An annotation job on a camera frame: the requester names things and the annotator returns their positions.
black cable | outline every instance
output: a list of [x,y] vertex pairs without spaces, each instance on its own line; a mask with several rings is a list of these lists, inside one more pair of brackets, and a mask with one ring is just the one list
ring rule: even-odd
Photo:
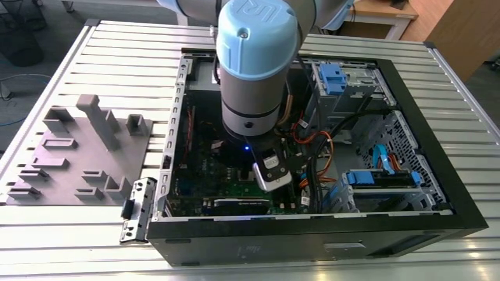
[[221,10],[221,0],[217,0],[216,1],[216,19],[217,20],[218,20],[220,10]]
[[1,85],[0,85],[0,98],[1,98],[2,101],[9,101],[9,100],[12,100],[14,98],[14,93],[13,92],[10,92],[6,97],[2,96]]
[[352,4],[352,17],[350,17],[350,22],[356,21],[356,6]]
[[300,64],[300,67],[302,68],[302,71],[305,73],[305,77],[308,80],[308,86],[310,87],[310,96],[314,96],[314,103],[316,103],[316,118],[317,118],[317,130],[320,131],[322,129],[321,126],[321,112],[320,112],[320,97],[314,94],[314,82],[312,81],[310,75],[306,72],[304,60],[300,56],[297,56],[297,61]]
[[216,83],[220,85],[217,65],[218,65],[218,57],[217,57],[217,54],[216,54],[216,57],[213,58],[213,79],[216,80]]

wire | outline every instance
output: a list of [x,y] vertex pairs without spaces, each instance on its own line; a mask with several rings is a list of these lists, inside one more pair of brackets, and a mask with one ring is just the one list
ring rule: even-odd
[[350,22],[356,21],[356,6],[352,4],[352,17],[350,17]]
[[[302,117],[304,117],[304,111],[300,112],[298,120],[301,120]],[[297,125],[298,125],[298,121],[292,126],[292,137],[293,137],[294,142],[300,143],[301,145],[305,145],[305,144],[308,144],[313,140],[313,138],[316,137],[317,133],[314,133],[313,135],[310,135],[306,139],[298,139],[297,135],[294,133],[296,130],[297,130]]]
[[1,79],[0,79],[0,82],[1,82],[1,81],[5,81],[5,80],[9,80],[9,79],[12,79],[12,78],[16,78],[16,77],[21,77],[21,76],[38,76],[38,77],[45,77],[45,78],[52,79],[50,76],[44,75],[44,74],[17,74],[17,75],[12,75],[12,76],[8,76],[8,77],[5,77],[5,78],[1,78]]
[[293,95],[292,95],[292,87],[289,86],[288,79],[285,80],[285,85],[286,85],[286,91],[288,91],[286,106],[284,108],[282,117],[280,121],[276,123],[277,126],[282,126],[282,124],[285,124],[289,118],[289,113],[292,111]]
[[[321,176],[326,173],[326,171],[328,171],[328,169],[329,169],[329,166],[330,166],[330,163],[332,163],[332,161],[333,161],[333,140],[332,140],[329,134],[328,134],[325,131],[318,132],[317,135],[324,135],[324,136],[326,137],[328,142],[329,142],[329,150],[330,150],[330,151],[329,151],[329,156],[328,156],[328,161],[326,161],[326,163],[325,163],[325,166],[324,166],[322,170],[317,171],[317,176],[320,177],[320,179],[322,179]],[[308,180],[304,179],[304,180],[300,182],[298,186],[300,186],[300,187],[301,187],[301,186],[308,186]]]
[[217,65],[218,65],[218,57],[216,55],[213,59],[213,79],[216,80],[217,85],[220,85],[220,77],[217,72]]
[[21,119],[18,119],[18,120],[14,121],[14,122],[5,123],[5,124],[0,124],[0,127],[9,126],[9,125],[12,125],[12,124],[14,124],[14,123],[18,123],[18,122],[24,121],[24,119],[25,119],[25,117],[22,117]]
[[314,96],[314,103],[316,103],[316,118],[317,118],[317,128],[318,130],[322,128],[321,126],[321,112],[320,112],[320,97],[314,94],[314,82],[312,81],[310,75],[306,72],[304,60],[300,56],[297,56],[297,61],[300,64],[300,67],[302,68],[306,80],[308,80],[308,86],[310,87],[310,96]]
[[[52,79],[52,77],[48,76],[48,75],[44,75],[44,74],[30,74],[30,73],[29,73],[29,74],[17,74],[17,75],[8,76],[8,77],[5,77],[5,78],[0,78],[0,82],[6,81],[6,80],[13,79],[13,78],[17,78],[17,77],[22,77],[22,76],[36,76],[36,77],[44,77],[44,78]],[[16,96],[16,94],[14,94],[13,92],[10,92],[10,93],[8,94],[8,96],[4,97],[4,96],[2,96],[2,93],[1,93],[1,85],[0,85],[0,99],[1,99],[2,101],[9,101],[9,100],[13,99],[14,96]]]

slotted aluminum surface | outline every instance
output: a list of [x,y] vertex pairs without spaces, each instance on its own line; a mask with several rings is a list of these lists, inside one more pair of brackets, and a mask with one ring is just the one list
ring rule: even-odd
[[[85,27],[0,160],[0,193],[45,130],[50,105],[73,116],[78,94],[98,94],[114,116],[154,121],[142,176],[156,176],[168,130],[180,48],[213,48],[208,29],[106,22]],[[120,207],[0,207],[0,278],[50,280],[498,280],[500,146],[497,129],[422,44],[309,36],[302,54],[390,59],[428,119],[489,228],[394,259],[172,269],[154,249],[118,246]]]

cable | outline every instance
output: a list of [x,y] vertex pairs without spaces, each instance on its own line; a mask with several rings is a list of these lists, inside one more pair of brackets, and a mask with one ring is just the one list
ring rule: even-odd
[[286,98],[286,105],[284,108],[284,113],[280,121],[276,123],[277,126],[282,126],[285,122],[288,121],[289,118],[289,113],[292,111],[292,104],[293,104],[293,95],[292,95],[292,87],[289,86],[289,81],[288,79],[285,80],[285,85],[286,85],[286,91],[288,91],[288,98]]
[[9,79],[12,79],[12,78],[16,78],[16,77],[21,77],[21,76],[40,76],[40,77],[45,77],[45,78],[52,79],[50,76],[44,75],[44,74],[17,74],[17,75],[12,75],[12,76],[8,76],[8,77],[5,77],[5,78],[1,78],[1,79],[0,79],[0,82],[1,82],[1,81],[5,81],[5,80],[9,80]]
[[356,6],[352,4],[352,17],[350,17],[350,22],[356,21]]
[[12,125],[12,124],[14,124],[14,123],[18,123],[18,122],[24,121],[24,119],[25,119],[25,117],[22,117],[21,119],[18,119],[18,120],[14,121],[14,122],[5,123],[5,124],[0,124],[0,127],[9,126],[9,125]]
[[305,76],[306,76],[306,80],[308,80],[309,87],[310,87],[310,96],[314,96],[314,103],[316,103],[316,110],[314,111],[316,111],[316,118],[317,118],[317,129],[321,130],[322,126],[321,126],[321,113],[320,113],[320,97],[314,94],[314,82],[312,81],[310,75],[306,72],[304,60],[300,56],[297,56],[297,61],[298,61],[300,67],[302,68],[302,71],[304,71]]
[[[36,76],[36,77],[44,77],[44,78],[52,79],[52,77],[48,76],[48,75],[44,75],[44,74],[30,74],[30,73],[28,73],[28,74],[17,74],[17,75],[12,75],[12,76],[8,76],[8,77],[5,77],[5,78],[1,78],[1,79],[0,79],[0,82],[6,81],[6,80],[13,79],[13,78],[17,78],[17,77],[22,77],[22,76]],[[14,97],[14,95],[16,95],[16,94],[14,94],[13,92],[10,92],[10,93],[8,94],[8,96],[4,97],[4,96],[2,96],[2,93],[1,93],[1,86],[0,86],[0,99],[1,99],[2,101],[9,101],[9,100],[12,100],[13,97]]]
[[213,79],[216,80],[217,85],[220,85],[220,78],[218,78],[218,72],[217,72],[217,64],[218,64],[218,57],[216,55],[213,59]]

